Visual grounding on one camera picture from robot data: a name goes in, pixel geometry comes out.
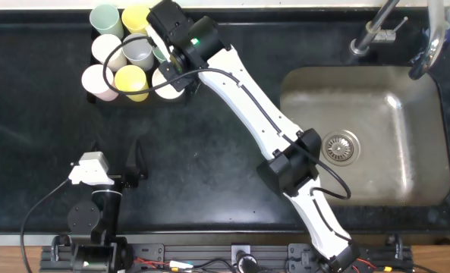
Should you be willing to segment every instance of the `sink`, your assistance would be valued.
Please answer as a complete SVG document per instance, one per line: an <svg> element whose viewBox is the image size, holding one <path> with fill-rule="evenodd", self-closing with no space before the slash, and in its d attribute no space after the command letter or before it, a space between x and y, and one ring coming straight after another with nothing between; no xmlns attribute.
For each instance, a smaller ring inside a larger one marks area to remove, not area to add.
<svg viewBox="0 0 450 273"><path fill-rule="evenodd" d="M437 85L409 67L303 67L282 83L281 110L323 138L320 159L351 188L334 205L431 206L450 191ZM324 188L344 194L319 168Z"/></svg>

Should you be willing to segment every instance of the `faucet handle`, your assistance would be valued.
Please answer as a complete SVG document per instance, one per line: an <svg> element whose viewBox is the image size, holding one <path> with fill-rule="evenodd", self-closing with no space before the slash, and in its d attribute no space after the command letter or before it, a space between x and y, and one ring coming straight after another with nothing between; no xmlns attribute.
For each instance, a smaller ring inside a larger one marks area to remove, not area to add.
<svg viewBox="0 0 450 273"><path fill-rule="evenodd" d="M395 27L394 30L380 30L372 42L394 42L397 38L397 30L407 22L408 17L404 17L404 20L402 20L398 26Z"/></svg>

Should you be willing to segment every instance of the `sink drain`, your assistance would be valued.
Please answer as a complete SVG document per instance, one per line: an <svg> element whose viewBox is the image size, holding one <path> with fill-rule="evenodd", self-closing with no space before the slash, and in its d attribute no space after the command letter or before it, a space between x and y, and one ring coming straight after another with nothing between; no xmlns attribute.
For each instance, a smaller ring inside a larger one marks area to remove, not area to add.
<svg viewBox="0 0 450 273"><path fill-rule="evenodd" d="M323 154L334 165L346 166L357 158L360 145L355 135L346 130L329 133L323 140Z"/></svg>

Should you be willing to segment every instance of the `wooden floor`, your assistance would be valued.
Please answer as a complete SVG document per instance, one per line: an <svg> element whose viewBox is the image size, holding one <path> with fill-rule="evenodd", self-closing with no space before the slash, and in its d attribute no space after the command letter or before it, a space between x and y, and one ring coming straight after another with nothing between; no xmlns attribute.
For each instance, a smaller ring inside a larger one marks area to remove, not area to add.
<svg viewBox="0 0 450 273"><path fill-rule="evenodd" d="M33 246L26 250L30 266L37 272L41 248ZM439 273L450 273L450 246L414 246L414 262ZM0 273L7 272L26 273L18 246L0 246Z"/></svg>

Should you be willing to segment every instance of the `chrome faucet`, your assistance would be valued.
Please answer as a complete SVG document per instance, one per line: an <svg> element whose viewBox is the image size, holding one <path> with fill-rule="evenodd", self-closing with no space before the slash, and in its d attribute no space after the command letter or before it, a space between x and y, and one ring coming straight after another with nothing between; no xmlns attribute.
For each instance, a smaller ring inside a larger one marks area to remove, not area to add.
<svg viewBox="0 0 450 273"><path fill-rule="evenodd" d="M361 33L358 39L351 41L350 50L356 56L364 56L370 48L370 43L375 42L378 35L382 35L381 26L384 23L386 17L392 12L393 8L398 4L400 0L388 0L382 8L378 11L378 14L367 23L365 30ZM445 36L445 15L444 15L444 2L443 0L427 0L429 10L429 25L430 25L430 37L429 43L424 52L421 52L414 62L414 66L408 72L408 76L412 80L420 79L434 64L444 43Z"/></svg>
<svg viewBox="0 0 450 273"><path fill-rule="evenodd" d="M429 5L429 43L424 52L414 62L414 66L408 72L412 80L418 80L434 64L439 56L445 36L445 14L443 0L428 0Z"/></svg>

